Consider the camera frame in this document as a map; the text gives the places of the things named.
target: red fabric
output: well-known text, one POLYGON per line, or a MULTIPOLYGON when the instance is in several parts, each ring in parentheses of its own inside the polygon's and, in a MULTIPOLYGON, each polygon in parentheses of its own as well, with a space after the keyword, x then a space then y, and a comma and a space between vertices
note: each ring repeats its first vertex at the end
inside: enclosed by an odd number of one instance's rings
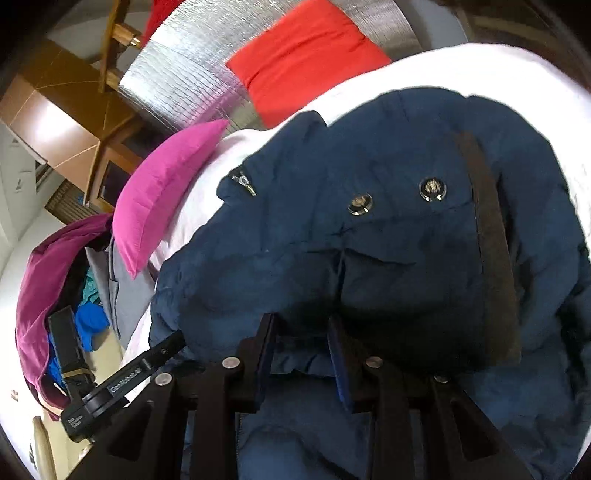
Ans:
POLYGON ((272 128, 335 85, 389 63, 329 0, 304 0, 226 65, 272 128))
POLYGON ((146 45, 148 40, 154 35, 156 29, 162 25, 162 22, 166 20, 174 9, 177 8, 183 0, 154 0, 152 3, 152 11, 150 12, 150 18, 146 23, 144 35, 142 36, 142 43, 146 45))

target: blue clothing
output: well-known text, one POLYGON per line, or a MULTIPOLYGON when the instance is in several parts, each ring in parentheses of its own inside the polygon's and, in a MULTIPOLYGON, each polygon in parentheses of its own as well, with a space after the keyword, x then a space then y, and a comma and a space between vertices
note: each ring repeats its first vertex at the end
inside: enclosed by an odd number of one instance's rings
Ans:
POLYGON ((362 478, 369 419, 338 402, 326 344, 333 312, 375 355, 456 374, 537 480, 574 467, 591 421, 591 268, 549 143, 496 102, 442 89, 382 95, 327 127, 303 112, 231 175, 225 204, 164 263, 150 344, 175 330, 203 366, 234 354, 262 314, 278 341, 262 409, 245 416, 241 479, 362 478), (522 360, 491 365, 485 277, 465 158, 472 134, 495 180, 519 308, 522 360), (445 182, 426 202, 424 179, 445 182), (369 213, 351 200, 370 194, 369 213))
POLYGON ((82 300, 80 302, 80 305, 82 306, 89 301, 91 301, 92 303, 100 303, 99 288, 96 285, 92 268, 89 268, 88 272, 86 273, 86 279, 84 283, 84 289, 82 290, 82 300))
POLYGON ((56 344, 53 341, 53 335, 49 334, 49 363, 47 364, 47 373, 57 383, 60 388, 66 392, 66 384, 61 376, 60 364, 56 357, 56 344))
MULTIPOLYGON (((95 305, 92 302, 87 302, 76 311, 74 315, 74 327, 80 338, 80 346, 86 352, 93 352, 95 349, 92 345, 92 338, 105 330, 109 326, 107 315, 100 305, 95 305)), ((49 333, 49 363, 47 364, 47 373, 49 376, 62 388, 66 390, 66 384, 61 376, 60 364, 57 361, 55 344, 53 337, 49 333)))
POLYGON ((80 344, 86 352, 94 351, 92 338, 109 326, 109 319, 103 307, 92 302, 78 307, 74 316, 74 325, 80 337, 80 344))

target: purple cloth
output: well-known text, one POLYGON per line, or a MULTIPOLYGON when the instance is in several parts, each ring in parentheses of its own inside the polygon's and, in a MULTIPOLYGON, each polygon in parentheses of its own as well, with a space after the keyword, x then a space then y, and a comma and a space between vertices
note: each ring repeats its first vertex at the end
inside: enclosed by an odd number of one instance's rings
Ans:
POLYGON ((49 362, 47 316, 60 297, 78 252, 111 229, 112 215, 96 215, 72 223, 48 237, 29 257, 17 303, 17 350, 29 389, 54 407, 69 403, 52 382, 43 381, 49 362))

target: pink pillow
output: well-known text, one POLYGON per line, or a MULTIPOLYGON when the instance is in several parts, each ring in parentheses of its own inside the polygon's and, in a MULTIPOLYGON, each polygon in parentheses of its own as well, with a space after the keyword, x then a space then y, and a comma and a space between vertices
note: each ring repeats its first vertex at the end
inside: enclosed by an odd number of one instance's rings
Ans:
POLYGON ((174 134, 141 163, 121 191, 113 237, 132 278, 148 265, 185 190, 227 126, 227 120, 215 120, 174 134))

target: teal fabric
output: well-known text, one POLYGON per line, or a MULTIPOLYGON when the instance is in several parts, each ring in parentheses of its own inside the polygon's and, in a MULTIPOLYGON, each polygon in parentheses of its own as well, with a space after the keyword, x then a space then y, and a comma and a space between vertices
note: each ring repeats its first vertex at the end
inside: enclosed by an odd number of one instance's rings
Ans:
POLYGON ((82 290, 82 301, 80 307, 85 303, 100 303, 99 289, 96 286, 96 281, 92 273, 92 269, 89 268, 86 273, 86 283, 84 284, 84 290, 82 290))

